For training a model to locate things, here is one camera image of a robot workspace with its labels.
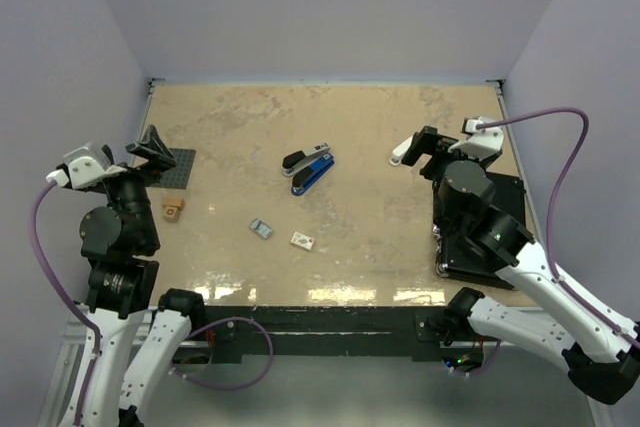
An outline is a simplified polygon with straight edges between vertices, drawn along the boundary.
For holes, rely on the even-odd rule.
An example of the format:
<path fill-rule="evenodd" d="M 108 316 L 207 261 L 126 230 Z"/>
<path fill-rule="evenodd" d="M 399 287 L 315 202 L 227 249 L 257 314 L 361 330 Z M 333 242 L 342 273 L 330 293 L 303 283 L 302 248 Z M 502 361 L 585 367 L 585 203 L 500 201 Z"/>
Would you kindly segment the blue black stapler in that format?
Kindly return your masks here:
<path fill-rule="evenodd" d="M 291 194 L 294 196 L 303 195 L 334 164 L 334 156 L 330 153 L 326 153 L 317 160 L 314 160 L 310 165 L 302 168 L 292 178 Z"/>

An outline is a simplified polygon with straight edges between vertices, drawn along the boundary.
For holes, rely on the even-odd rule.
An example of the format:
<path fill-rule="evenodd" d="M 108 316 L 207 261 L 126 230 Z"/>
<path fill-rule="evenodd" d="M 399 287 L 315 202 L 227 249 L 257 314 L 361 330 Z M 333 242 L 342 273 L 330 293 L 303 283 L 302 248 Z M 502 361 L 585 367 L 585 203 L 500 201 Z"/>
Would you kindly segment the silver black stapler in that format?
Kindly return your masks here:
<path fill-rule="evenodd" d="M 330 150 L 331 147 L 328 143 L 320 143 L 307 149 L 292 152 L 282 159 L 281 173 L 284 177 L 293 177 L 305 167 L 329 153 Z"/>

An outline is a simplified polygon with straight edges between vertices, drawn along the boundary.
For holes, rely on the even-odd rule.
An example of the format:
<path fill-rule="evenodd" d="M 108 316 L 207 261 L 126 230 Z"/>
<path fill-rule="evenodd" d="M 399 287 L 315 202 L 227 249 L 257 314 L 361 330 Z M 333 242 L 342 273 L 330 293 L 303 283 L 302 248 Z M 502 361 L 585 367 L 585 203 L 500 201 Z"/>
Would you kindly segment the white staple box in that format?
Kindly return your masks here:
<path fill-rule="evenodd" d="M 294 232 L 290 240 L 291 245 L 301 248 L 305 251 L 311 251 L 313 249 L 314 243 L 315 239 L 313 237 L 307 236 L 300 232 Z"/>

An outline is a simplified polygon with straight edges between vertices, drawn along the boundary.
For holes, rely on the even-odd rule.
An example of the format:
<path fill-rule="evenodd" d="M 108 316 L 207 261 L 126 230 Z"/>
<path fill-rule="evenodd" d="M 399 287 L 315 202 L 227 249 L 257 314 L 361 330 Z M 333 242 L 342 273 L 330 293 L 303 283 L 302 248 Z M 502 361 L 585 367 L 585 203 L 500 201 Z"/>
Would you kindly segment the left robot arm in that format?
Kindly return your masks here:
<path fill-rule="evenodd" d="M 143 159 L 132 167 L 115 163 L 108 147 L 92 143 L 66 155 L 71 186 L 96 192 L 106 203 L 88 212 L 79 234 L 81 255 L 90 265 L 87 346 L 64 426 L 140 426 L 151 397 L 169 371 L 183 339 L 200 337 L 207 327 L 201 295 L 171 289 L 161 298 L 147 337 L 130 353 L 147 315 L 159 270 L 153 255 L 159 236 L 148 186 L 176 165 L 155 126 L 127 152 Z"/>

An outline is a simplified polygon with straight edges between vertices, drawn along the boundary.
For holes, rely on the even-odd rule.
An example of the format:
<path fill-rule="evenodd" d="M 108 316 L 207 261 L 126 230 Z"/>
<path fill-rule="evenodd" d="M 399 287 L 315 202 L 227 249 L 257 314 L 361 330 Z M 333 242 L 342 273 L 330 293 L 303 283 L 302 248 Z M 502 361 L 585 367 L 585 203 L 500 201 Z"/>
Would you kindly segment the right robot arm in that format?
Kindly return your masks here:
<path fill-rule="evenodd" d="M 426 126 L 413 134 L 400 162 L 430 158 L 420 174 L 432 183 L 436 238 L 461 245 L 476 265 L 525 293 L 549 318 L 531 318 L 463 288 L 430 325 L 446 341 L 477 335 L 514 344 L 556 365 L 588 397 L 613 405 L 639 379 L 639 325 L 598 300 L 495 205 L 486 169 L 502 144 L 500 131 L 469 132 L 458 141 Z"/>

